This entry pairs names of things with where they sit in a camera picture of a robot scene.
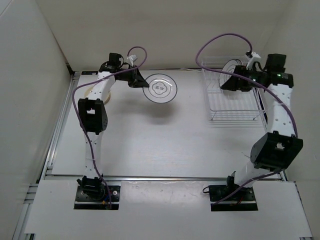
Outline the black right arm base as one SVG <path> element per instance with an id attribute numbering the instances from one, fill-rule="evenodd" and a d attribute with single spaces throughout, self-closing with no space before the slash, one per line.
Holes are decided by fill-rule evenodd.
<path id="1" fill-rule="evenodd" d="M 226 183 L 208 185 L 202 189 L 209 195 L 212 212 L 253 212 L 258 205 L 253 187 L 242 187 L 234 183 L 234 177 L 228 176 Z"/>

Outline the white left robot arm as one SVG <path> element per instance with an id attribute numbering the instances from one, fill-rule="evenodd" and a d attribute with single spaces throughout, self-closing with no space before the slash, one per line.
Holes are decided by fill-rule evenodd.
<path id="1" fill-rule="evenodd" d="M 85 171 L 77 182 L 83 193 L 95 201 L 104 201 L 110 192 L 101 170 L 102 136 L 108 125 L 104 98 L 116 80 L 128 82 L 131 88 L 149 86 L 134 64 L 137 56 L 128 54 L 127 60 L 118 53 L 110 53 L 108 61 L 100 66 L 89 94 L 77 102 L 77 116 L 85 136 Z"/>

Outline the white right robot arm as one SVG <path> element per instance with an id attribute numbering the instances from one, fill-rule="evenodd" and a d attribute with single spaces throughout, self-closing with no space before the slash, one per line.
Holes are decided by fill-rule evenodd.
<path id="1" fill-rule="evenodd" d="M 232 59 L 223 66 L 220 87 L 241 92 L 262 89 L 267 125 L 266 133 L 251 148 L 249 162 L 227 178 L 223 190 L 230 200 L 238 199 L 255 181 L 287 169 L 303 147 L 290 110 L 294 79 L 292 74 L 285 72 L 287 56 L 269 54 L 264 67 L 261 67 L 261 58 L 257 54 L 252 52 L 247 57 L 246 65 Z"/>

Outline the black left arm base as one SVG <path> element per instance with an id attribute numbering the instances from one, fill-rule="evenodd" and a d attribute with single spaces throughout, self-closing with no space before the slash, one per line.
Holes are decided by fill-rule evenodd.
<path id="1" fill-rule="evenodd" d="M 118 210 L 121 186 L 109 185 L 108 189 L 97 177 L 78 179 L 73 208 L 75 210 Z"/>

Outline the white blue-rimmed plate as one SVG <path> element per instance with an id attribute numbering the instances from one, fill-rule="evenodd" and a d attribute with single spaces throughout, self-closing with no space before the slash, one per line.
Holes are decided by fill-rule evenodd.
<path id="1" fill-rule="evenodd" d="M 149 87 L 143 87 L 143 94 L 153 103 L 166 104 L 177 96 L 177 83 L 167 74 L 154 73 L 149 75 L 145 81 Z"/>
<path id="2" fill-rule="evenodd" d="M 229 60 L 222 68 L 223 72 L 233 73 L 236 66 L 241 66 L 243 63 L 240 59 Z M 218 78 L 219 87 L 221 88 L 224 83 L 230 79 L 231 75 L 226 73 L 220 73 Z"/>

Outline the orange patterned plate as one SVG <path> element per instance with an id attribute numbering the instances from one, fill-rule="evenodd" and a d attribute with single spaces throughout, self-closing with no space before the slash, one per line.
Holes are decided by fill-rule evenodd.
<path id="1" fill-rule="evenodd" d="M 242 63 L 243 66 L 247 67 L 249 60 L 247 60 L 247 59 L 241 59 L 240 61 L 241 61 L 241 63 Z"/>

